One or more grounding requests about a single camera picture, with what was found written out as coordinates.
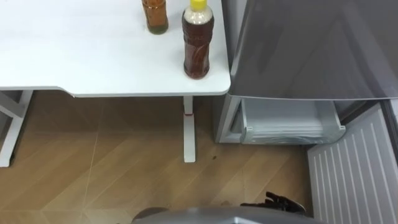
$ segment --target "ribbed white panel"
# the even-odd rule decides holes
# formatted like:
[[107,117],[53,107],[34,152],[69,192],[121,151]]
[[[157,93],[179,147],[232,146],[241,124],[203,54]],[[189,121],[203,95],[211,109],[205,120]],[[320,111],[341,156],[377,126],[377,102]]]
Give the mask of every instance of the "ribbed white panel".
[[338,142],[308,151],[314,216],[335,224],[397,223],[398,168],[379,105]]

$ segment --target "parquet floor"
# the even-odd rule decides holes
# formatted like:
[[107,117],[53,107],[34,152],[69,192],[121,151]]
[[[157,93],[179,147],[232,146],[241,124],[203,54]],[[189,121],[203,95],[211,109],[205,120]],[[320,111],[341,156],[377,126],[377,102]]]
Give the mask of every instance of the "parquet floor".
[[0,223],[125,224],[147,207],[261,202],[312,210],[305,151],[215,144],[195,98],[197,158],[183,163],[181,98],[72,98],[38,91],[13,165],[0,169]]

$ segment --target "white table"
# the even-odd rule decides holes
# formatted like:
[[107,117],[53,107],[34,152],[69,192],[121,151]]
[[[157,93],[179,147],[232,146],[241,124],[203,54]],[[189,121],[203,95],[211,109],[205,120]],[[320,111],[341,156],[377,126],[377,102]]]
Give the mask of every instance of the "white table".
[[168,0],[169,29],[152,35],[141,0],[0,0],[0,90],[23,90],[20,102],[0,93],[13,118],[0,152],[9,166],[33,90],[75,97],[183,96],[184,158],[195,162],[193,96],[222,95],[230,86],[221,0],[215,15],[210,71],[183,71],[181,18],[189,1]]

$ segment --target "white table leg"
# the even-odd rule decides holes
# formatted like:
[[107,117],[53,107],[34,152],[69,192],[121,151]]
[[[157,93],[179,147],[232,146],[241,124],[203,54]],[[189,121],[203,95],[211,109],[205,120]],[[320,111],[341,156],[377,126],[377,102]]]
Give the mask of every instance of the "white table leg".
[[12,118],[11,125],[0,151],[0,167],[10,166],[12,152],[24,122],[32,94],[32,90],[23,91],[19,103],[16,103],[9,99],[8,96],[0,93],[0,111]]
[[193,96],[184,96],[184,162],[196,161]]

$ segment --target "plastic bottle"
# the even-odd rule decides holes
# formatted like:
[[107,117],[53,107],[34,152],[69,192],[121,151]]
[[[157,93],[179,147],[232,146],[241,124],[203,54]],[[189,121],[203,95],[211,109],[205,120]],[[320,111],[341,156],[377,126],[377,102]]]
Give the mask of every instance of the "plastic bottle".
[[164,34],[169,28],[166,0],[142,0],[147,26],[153,34]]
[[210,69],[209,44],[213,37],[213,11],[207,0],[191,0],[182,16],[185,41],[185,73],[194,79],[203,78]]

